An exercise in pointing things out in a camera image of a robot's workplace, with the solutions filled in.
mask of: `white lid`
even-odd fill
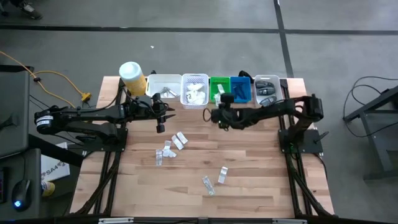
[[[135,80],[141,74],[141,67],[136,62],[126,62],[119,68],[119,75],[124,80]]]

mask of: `plastic bin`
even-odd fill
[[[189,84],[203,84],[202,89],[199,91],[204,91],[206,93],[205,102],[201,105],[193,105],[189,104],[187,101],[187,97],[185,94],[187,93],[187,86]],[[209,76],[206,74],[183,74],[182,75],[182,84],[181,84],[181,97],[180,102],[184,109],[186,110],[203,110],[206,108],[209,103]]]
[[[146,95],[152,97],[155,93],[160,93],[164,87],[167,87],[178,94],[178,96],[173,97],[173,95],[169,94],[168,97],[164,97],[163,94],[160,94],[161,99],[163,101],[178,101],[181,95],[181,82],[182,76],[179,74],[149,75],[147,79]]]
[[[275,86],[275,93],[269,96],[257,96],[257,88],[256,88],[256,81],[266,81],[266,82],[271,82]],[[254,77],[254,96],[256,99],[256,107],[261,107],[260,102],[268,98],[270,96],[276,96],[276,100],[283,100],[283,95],[282,95],[282,90],[280,89],[280,81],[279,77],[277,75],[256,75]]]
[[[214,95],[218,93],[218,84],[221,84],[226,93],[231,93],[231,79],[229,77],[210,78],[210,101],[215,102]]]
[[[237,86],[241,85],[243,98],[237,93]],[[234,95],[235,103],[247,103],[251,101],[251,83],[249,77],[231,77],[231,93]]]

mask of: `blue light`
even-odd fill
[[[20,207],[21,202],[20,201],[16,201],[16,202],[14,202],[14,205],[17,206],[17,207]]]

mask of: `gray floor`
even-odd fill
[[[288,29],[398,30],[398,2],[393,0],[280,0]],[[9,24],[277,28],[272,0],[37,0],[44,13],[30,21],[8,7]],[[341,118],[347,92],[359,77],[378,75],[398,78],[398,35],[287,35],[290,58],[297,78],[304,78],[309,93],[323,100],[325,118],[317,126],[330,134],[323,140],[329,186],[337,215],[345,218],[398,222],[398,180],[367,182],[364,174],[379,170],[366,138],[355,138]],[[212,34],[150,32],[49,32],[0,30],[0,47],[36,71],[57,70],[68,75],[82,90],[93,94],[95,104],[102,77],[117,75],[126,61],[137,61],[144,73],[207,73],[211,76],[276,74],[286,77],[278,34]],[[4,57],[0,63],[12,64]],[[79,104],[80,96],[55,75],[42,75],[46,87]],[[398,82],[367,80],[379,90]],[[49,105],[64,103],[42,92],[33,82],[32,95]],[[377,96],[358,89],[367,102]],[[347,112],[359,107],[349,100]],[[31,112],[37,111],[34,105]],[[362,125],[352,123],[358,134]],[[30,131],[35,133],[33,125]],[[49,141],[58,139],[45,137]],[[60,214],[78,170],[60,180],[56,202],[47,213]]]

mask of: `wooden tabletop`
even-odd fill
[[[301,78],[287,79],[290,97],[306,95]],[[104,77],[97,107],[107,105],[116,95],[119,77]],[[165,123],[166,131],[157,134],[156,121],[133,121],[118,171],[112,216],[129,217],[293,217],[286,161],[277,140],[277,118],[228,132],[206,123],[202,110],[184,110],[178,102],[169,103],[176,114]],[[250,102],[233,107],[252,106]],[[155,150],[182,131],[189,140],[179,151],[172,143],[175,158],[163,158],[155,166]],[[98,185],[103,152],[94,152],[83,161],[71,212],[89,199]],[[303,155],[309,189],[333,213],[328,183],[317,157]],[[220,169],[228,174],[217,183]],[[208,176],[216,194],[209,196],[202,182]],[[300,208],[304,211],[301,191]],[[108,189],[104,191],[102,207]]]

